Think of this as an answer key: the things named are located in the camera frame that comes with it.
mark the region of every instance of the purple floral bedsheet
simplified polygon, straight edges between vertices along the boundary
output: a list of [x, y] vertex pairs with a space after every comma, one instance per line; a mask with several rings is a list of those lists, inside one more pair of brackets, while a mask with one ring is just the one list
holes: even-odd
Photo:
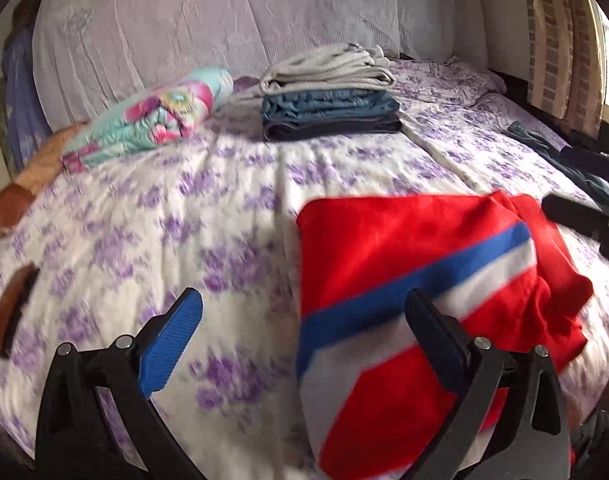
[[[38, 408], [59, 343], [79, 350], [136, 333], [186, 286], [204, 318], [167, 387], [153, 394], [171, 432], [208, 478], [313, 478], [294, 377], [303, 205], [322, 196], [486, 193], [590, 201], [539, 156], [502, 136], [523, 120], [563, 141], [465, 64], [401, 62], [404, 133], [262, 141], [256, 89], [234, 97], [180, 144], [64, 174], [0, 240], [0, 295], [14, 270], [42, 272], [9, 360], [0, 360], [0, 422], [34, 454]], [[595, 296], [581, 313], [589, 343], [562, 383], [590, 411], [609, 375], [609, 265], [563, 230]], [[125, 455], [134, 453], [101, 392]]]

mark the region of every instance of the purple cloth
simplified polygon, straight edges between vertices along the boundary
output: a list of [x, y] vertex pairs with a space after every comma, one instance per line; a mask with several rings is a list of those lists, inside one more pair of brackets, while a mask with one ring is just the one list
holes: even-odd
[[53, 134], [44, 118], [33, 79], [32, 35], [31, 28], [24, 28], [2, 57], [7, 77], [8, 141], [19, 171]]

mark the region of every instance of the blue stripe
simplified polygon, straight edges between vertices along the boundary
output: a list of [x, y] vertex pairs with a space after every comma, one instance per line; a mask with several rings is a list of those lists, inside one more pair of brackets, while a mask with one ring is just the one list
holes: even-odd
[[332, 346], [342, 339], [398, 317], [404, 312], [404, 301], [412, 288], [421, 288], [430, 298], [436, 298], [530, 238], [526, 224], [518, 222], [488, 240], [405, 274], [356, 298], [311, 314], [300, 329], [297, 377], [302, 377], [319, 348]]

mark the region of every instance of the brown leather wallet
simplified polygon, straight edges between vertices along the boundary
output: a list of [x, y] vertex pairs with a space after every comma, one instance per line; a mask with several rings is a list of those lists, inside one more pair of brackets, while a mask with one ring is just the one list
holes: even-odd
[[38, 277], [38, 269], [33, 262], [13, 274], [0, 298], [0, 357], [8, 357], [13, 336], [22, 314], [22, 306], [27, 302], [31, 289]]

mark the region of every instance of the folded clothes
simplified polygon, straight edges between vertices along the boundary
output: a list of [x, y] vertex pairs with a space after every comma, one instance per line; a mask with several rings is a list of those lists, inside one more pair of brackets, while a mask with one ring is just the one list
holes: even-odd
[[315, 137], [350, 134], [396, 134], [402, 128], [398, 116], [388, 113], [384, 116], [326, 119], [309, 123], [264, 122], [267, 140], [306, 140]]
[[62, 152], [70, 172], [93, 168], [105, 160], [151, 150], [186, 137], [233, 92], [226, 70], [195, 70], [185, 78], [139, 92], [95, 119]]
[[556, 170], [566, 175], [576, 186], [595, 200], [597, 205], [609, 207], [609, 185], [604, 180], [568, 164], [555, 146], [528, 131], [523, 123], [516, 121], [503, 133], [538, 153]]
[[265, 121], [302, 124], [330, 119], [377, 117], [397, 112], [398, 109], [399, 103], [385, 90], [311, 90], [265, 96], [262, 101], [262, 118]]
[[271, 66], [260, 78], [260, 90], [268, 95], [337, 88], [386, 90], [395, 83], [387, 69], [390, 63], [379, 46], [321, 46]]

